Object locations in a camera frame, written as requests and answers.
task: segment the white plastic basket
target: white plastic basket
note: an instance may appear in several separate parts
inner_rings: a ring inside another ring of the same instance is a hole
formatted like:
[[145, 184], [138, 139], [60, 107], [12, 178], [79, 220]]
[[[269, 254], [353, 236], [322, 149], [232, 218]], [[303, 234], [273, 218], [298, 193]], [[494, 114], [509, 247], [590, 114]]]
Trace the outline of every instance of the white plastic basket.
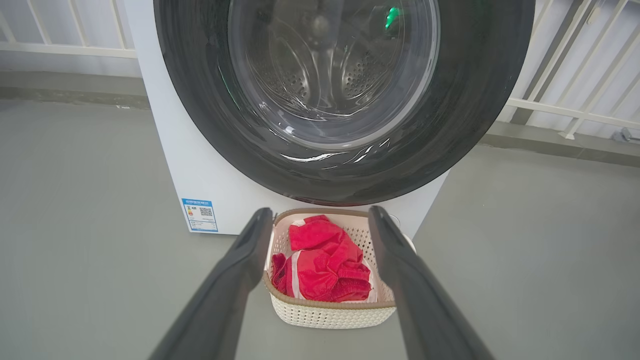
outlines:
[[[289, 245], [289, 226], [297, 220], [315, 215], [326, 215], [343, 228], [351, 240], [362, 249], [373, 275], [379, 284], [378, 301], [371, 303], [336, 303], [294, 299], [280, 293], [271, 283], [271, 257], [279, 252], [292, 255]], [[275, 221], [262, 280], [271, 293], [276, 314], [286, 323], [318, 329], [356, 329], [384, 322], [396, 310], [394, 294], [380, 279], [378, 264], [371, 244], [367, 213], [341, 209], [296, 209], [280, 214]]]

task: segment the white railing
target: white railing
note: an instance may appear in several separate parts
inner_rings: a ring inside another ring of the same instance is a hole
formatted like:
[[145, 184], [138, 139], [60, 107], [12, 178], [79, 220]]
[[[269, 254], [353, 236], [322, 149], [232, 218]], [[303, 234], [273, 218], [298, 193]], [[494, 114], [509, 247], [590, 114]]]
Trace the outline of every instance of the white railing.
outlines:
[[33, 0], [25, 0], [33, 16], [33, 20], [36, 22], [42, 43], [29, 43], [18, 42], [9, 27], [9, 23], [6, 21], [2, 12], [0, 12], [0, 29], [2, 30], [6, 41], [0, 42], [0, 50], [4, 51], [25, 51], [29, 53], [47, 53], [47, 54], [67, 54], [67, 55], [90, 55], [90, 56], [107, 56], [112, 58], [136, 58], [135, 49], [127, 48], [127, 43], [124, 37], [124, 31], [122, 27], [122, 20], [120, 18], [120, 12], [118, 11], [118, 5], [116, 0], [107, 0], [111, 3], [111, 16], [115, 22], [116, 32], [120, 48], [112, 47], [97, 47], [92, 46], [89, 43], [80, 14], [78, 12], [76, 0], [68, 0], [69, 11], [76, 25], [76, 31], [80, 38], [81, 45], [67, 45], [67, 44], [54, 44], [51, 42], [47, 28], [42, 21], [38, 8], [33, 3]]
[[[566, 117], [571, 117], [571, 121], [566, 126], [566, 128], [561, 131], [559, 134], [567, 139], [574, 139], [574, 133], [578, 131], [580, 126], [585, 122], [585, 120], [590, 120], [594, 122], [599, 122], [602, 124], [608, 124], [613, 126], [620, 127], [628, 127], [631, 129], [640, 129], [640, 106], [637, 110], [627, 119], [621, 119], [616, 117], [618, 110], [620, 110], [621, 106], [629, 101], [634, 101], [634, 103], [639, 103], [640, 99], [630, 99], [630, 95], [634, 93], [634, 90], [637, 88], [638, 83], [640, 82], [640, 72], [635, 75], [633, 80], [628, 84], [626, 89], [621, 93], [621, 96], [618, 100], [611, 106], [610, 111], [607, 114], [598, 114], [594, 113], [593, 109], [598, 104], [598, 101], [601, 99], [603, 94], [609, 89], [612, 81], [618, 75], [618, 72], [623, 68], [623, 66], [629, 61], [632, 52], [640, 43], [640, 20], [625, 44], [620, 49], [619, 53], [615, 56], [613, 61], [609, 64], [609, 66], [604, 71], [604, 74], [595, 85], [595, 87], [591, 90], [590, 94], [587, 96], [586, 100], [582, 103], [578, 108], [569, 107], [567, 103], [568, 94], [575, 88], [577, 81], [584, 75], [584, 71], [587, 66], [591, 63], [591, 60], [594, 58], [594, 55], [597, 53], [601, 45], [603, 44], [603, 40], [607, 35], [615, 35], [611, 34], [610, 30], [612, 25], [618, 20], [620, 13], [624, 9], [625, 5], [630, 0], [618, 0], [617, 5], [615, 6], [613, 12], [607, 19], [607, 22], [604, 24], [603, 28], [600, 30], [600, 33], [593, 41], [589, 51], [584, 56], [584, 59], [580, 63], [578, 67], [575, 68], [575, 72], [569, 80], [568, 84], [565, 86], [562, 94], [555, 101], [554, 104], [545, 104], [539, 101], [536, 101], [536, 97], [539, 94], [542, 86], [548, 80], [549, 75], [552, 73], [552, 69], [556, 67], [557, 62], [559, 61], [561, 54], [565, 51], [566, 46], [570, 43], [571, 37], [576, 35], [576, 31], [579, 31], [579, 22], [580, 19], [585, 15], [591, 16], [591, 14], [586, 14], [587, 9], [591, 5], [592, 2], [596, 0], [584, 0], [578, 8], [573, 20], [566, 28], [563, 37], [560, 39], [556, 49], [554, 50], [552, 56], [549, 58], [548, 63], [545, 65], [545, 68], [541, 71], [540, 77], [533, 79], [532, 83], [529, 84], [532, 87], [532, 91], [526, 96], [526, 98], [510, 97], [507, 101], [507, 106], [514, 106], [516, 108], [523, 108], [534, 111], [542, 111], [544, 113], [562, 115]], [[536, 39], [536, 36], [539, 35], [541, 24], [545, 23], [545, 19], [550, 14], [550, 9], [553, 5], [554, 0], [546, 0], [542, 6], [541, 10], [534, 21], [534, 27], [531, 36], [531, 42], [533, 43]]]

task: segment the blue label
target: blue label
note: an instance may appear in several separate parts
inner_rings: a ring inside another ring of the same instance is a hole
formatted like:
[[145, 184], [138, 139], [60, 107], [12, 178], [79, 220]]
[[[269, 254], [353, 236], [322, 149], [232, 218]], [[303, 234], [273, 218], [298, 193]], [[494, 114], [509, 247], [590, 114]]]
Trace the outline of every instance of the blue label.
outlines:
[[199, 233], [218, 232], [216, 215], [213, 213], [211, 201], [183, 199], [182, 207], [184, 208], [191, 231]]

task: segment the black door rim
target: black door rim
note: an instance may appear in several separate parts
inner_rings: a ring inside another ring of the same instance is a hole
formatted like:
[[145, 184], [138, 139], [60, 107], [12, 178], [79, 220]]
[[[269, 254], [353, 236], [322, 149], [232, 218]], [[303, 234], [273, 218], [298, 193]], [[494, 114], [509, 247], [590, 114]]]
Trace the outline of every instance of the black door rim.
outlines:
[[515, 85], [534, 13], [533, 0], [439, 0], [435, 71], [408, 118], [381, 138], [330, 152], [279, 136], [249, 103], [231, 62], [230, 1], [154, 4], [168, 73], [209, 143], [267, 189], [327, 206], [372, 204], [404, 195], [466, 155]]

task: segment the washing machine door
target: washing machine door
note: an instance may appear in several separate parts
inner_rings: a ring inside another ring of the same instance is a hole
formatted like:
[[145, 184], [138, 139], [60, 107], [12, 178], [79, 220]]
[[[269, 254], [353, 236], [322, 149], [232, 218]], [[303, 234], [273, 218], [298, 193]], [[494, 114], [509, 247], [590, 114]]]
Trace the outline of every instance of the washing machine door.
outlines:
[[533, 0], [155, 0], [175, 89], [211, 145], [282, 195], [406, 194], [493, 123]]

